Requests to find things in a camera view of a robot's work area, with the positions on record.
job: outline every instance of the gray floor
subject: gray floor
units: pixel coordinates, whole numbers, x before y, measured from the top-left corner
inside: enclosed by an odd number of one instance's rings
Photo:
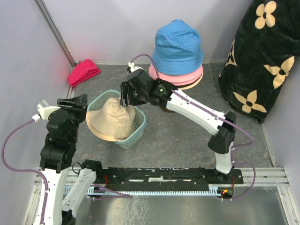
[[[223,64],[204,64],[201,82],[185,92],[208,107],[228,112],[232,110],[218,89],[218,75]],[[88,94],[89,102],[108,89],[120,91],[120,82],[127,77],[126,65],[101,65],[102,73],[79,84],[75,96]],[[112,142],[95,137],[86,122],[80,125],[77,152],[73,162],[99,160],[105,167],[206,167],[213,168],[214,153],[208,148],[208,132],[178,113],[166,113],[150,104],[139,107],[148,116],[144,136],[130,149],[123,150]],[[270,167],[270,159],[260,125],[256,120],[237,113],[237,124],[255,139],[251,146],[234,151],[237,163],[250,162],[255,167]],[[248,142],[237,132],[235,143]]]
[[[235,188],[244,192],[244,188]],[[288,225],[277,187],[254,188],[242,200],[203,196],[132,196],[92,202],[78,210],[81,225]]]

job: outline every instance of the hat brim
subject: hat brim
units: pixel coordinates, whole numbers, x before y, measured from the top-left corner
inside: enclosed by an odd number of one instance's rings
[[[194,71],[190,74],[185,74],[185,75],[173,76],[173,75],[167,75],[167,74],[158,72],[158,76],[160,79],[168,81],[176,86],[189,85],[189,84],[197,81],[200,78],[200,76],[202,76],[202,74],[203,74],[202,64],[196,71]],[[156,74],[155,68],[152,64],[149,67],[149,75],[153,79],[157,79],[157,74]]]
[[[100,131],[98,131],[91,123],[91,112],[93,111],[88,111],[86,113],[86,123],[90,129],[90,131],[95,135],[97,136],[98,138],[101,138],[105,141],[108,141],[108,142],[119,142],[119,141],[123,141],[125,140],[126,138],[116,138],[116,137],[112,137],[112,136],[107,136],[105,134],[102,134]]]
[[[154,49],[152,58],[157,66],[157,70],[160,73],[166,75],[185,75],[196,71],[203,61],[203,51],[199,47],[199,51],[196,56],[191,59],[176,59],[176,60],[165,60],[161,57],[161,53]]]
[[[202,80],[203,75],[204,75],[204,73],[202,73],[202,75],[199,77],[199,79],[196,82],[192,83],[191,85],[186,86],[186,87],[182,87],[182,88],[178,88],[178,89],[187,90],[187,89],[195,87]]]

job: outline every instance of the beige bucket hat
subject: beige bucket hat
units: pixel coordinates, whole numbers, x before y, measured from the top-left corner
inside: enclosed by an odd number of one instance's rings
[[[115,97],[108,99],[102,109],[88,111],[86,114],[91,132],[109,142],[122,141],[132,135],[135,131],[134,118],[134,107],[121,106],[120,100]]]

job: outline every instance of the beige flower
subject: beige flower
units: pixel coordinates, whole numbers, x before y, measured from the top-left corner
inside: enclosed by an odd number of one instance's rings
[[[266,6],[260,4],[256,9],[256,15],[258,18],[255,21],[255,27],[257,29],[262,29],[265,24],[268,27],[273,27],[275,25],[275,17],[271,14],[276,9],[276,2],[269,1]]]
[[[264,65],[264,67],[275,76],[273,80],[274,89],[280,87],[285,78],[289,75],[291,68],[293,67],[295,62],[295,57],[292,56],[284,61],[280,67],[270,67],[269,65]]]
[[[232,44],[231,44],[231,48],[230,48],[230,52],[228,54],[228,57],[227,57],[227,61],[226,61],[226,64],[225,64],[225,67],[229,64],[232,64],[234,66],[237,66],[236,65],[236,62],[235,62],[235,57],[234,57],[234,42],[235,42],[235,39],[233,40]]]
[[[247,99],[245,99],[242,95],[240,95],[236,92],[233,92],[233,93],[234,93],[236,99],[243,104],[242,110],[244,112],[250,113],[251,109],[258,110],[263,113],[267,112],[267,110],[262,105],[256,104],[257,90],[250,92],[247,96]]]

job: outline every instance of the blue bucket hat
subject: blue bucket hat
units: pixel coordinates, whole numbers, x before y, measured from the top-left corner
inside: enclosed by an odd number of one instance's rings
[[[160,28],[155,36],[153,59],[160,73],[185,75],[196,71],[203,60],[198,32],[182,20]]]

